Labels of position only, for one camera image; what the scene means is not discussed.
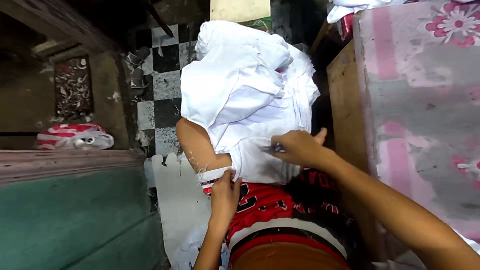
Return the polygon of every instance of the pink flower pattern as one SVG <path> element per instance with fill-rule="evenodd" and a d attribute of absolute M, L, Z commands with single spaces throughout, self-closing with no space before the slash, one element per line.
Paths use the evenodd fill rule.
<path fill-rule="evenodd" d="M 449 2 L 443 6 L 442 14 L 435 16 L 425 26 L 443 43 L 451 42 L 461 47 L 480 43 L 480 4 Z"/>

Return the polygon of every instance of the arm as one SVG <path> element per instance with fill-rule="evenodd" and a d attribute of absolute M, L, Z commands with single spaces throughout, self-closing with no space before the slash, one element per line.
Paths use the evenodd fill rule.
<path fill-rule="evenodd" d="M 231 182 L 233 171 L 226 170 L 223 176 L 212 186 L 212 215 L 208 229 L 198 253 L 193 269 L 217 270 L 223 239 L 227 234 L 230 221 L 237 211 L 240 197 L 241 179 Z"/>
<path fill-rule="evenodd" d="M 448 225 L 396 190 L 349 164 L 305 131 L 272 137 L 286 162 L 322 170 L 362 202 L 386 229 L 412 249 L 430 270 L 470 270 L 480 257 Z"/>

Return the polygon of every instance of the wooden frame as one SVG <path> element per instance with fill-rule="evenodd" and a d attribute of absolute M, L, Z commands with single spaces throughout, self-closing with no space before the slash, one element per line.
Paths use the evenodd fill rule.
<path fill-rule="evenodd" d="M 143 163 L 143 153 L 130 150 L 0 150 L 0 184 Z"/>

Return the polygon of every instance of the hand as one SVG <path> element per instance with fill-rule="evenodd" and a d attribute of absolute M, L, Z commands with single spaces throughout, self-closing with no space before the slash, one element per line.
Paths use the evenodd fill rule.
<path fill-rule="evenodd" d="M 301 130 L 290 130 L 281 136 L 273 136 L 272 145 L 279 143 L 285 150 L 285 153 L 275 152 L 273 156 L 305 168 L 329 172 L 341 158 L 334 151 L 322 146 L 326 135 L 327 129 L 322 128 L 315 137 Z"/>
<path fill-rule="evenodd" d="M 223 176 L 212 186 L 211 204 L 212 215 L 210 216 L 209 225 L 214 226 L 217 230 L 223 231 L 225 234 L 232 221 L 240 197 L 240 185 L 242 179 L 232 182 L 235 171 L 226 170 Z"/>

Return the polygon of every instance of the person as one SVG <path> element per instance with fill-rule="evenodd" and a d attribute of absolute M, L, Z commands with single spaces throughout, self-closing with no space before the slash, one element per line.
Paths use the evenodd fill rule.
<path fill-rule="evenodd" d="M 340 193 L 364 205 L 427 269 L 478 269 L 480 257 L 448 225 L 323 147 L 326 133 L 272 137 L 285 149 L 272 155 L 310 168 L 286 186 L 232 182 L 233 172 L 226 170 L 207 188 L 212 213 L 193 269 L 218 269 L 223 242 L 233 270 L 364 269 L 361 259 L 368 254 Z M 215 154 L 202 127 L 182 118 L 177 137 L 197 173 L 231 165 L 228 154 Z"/>

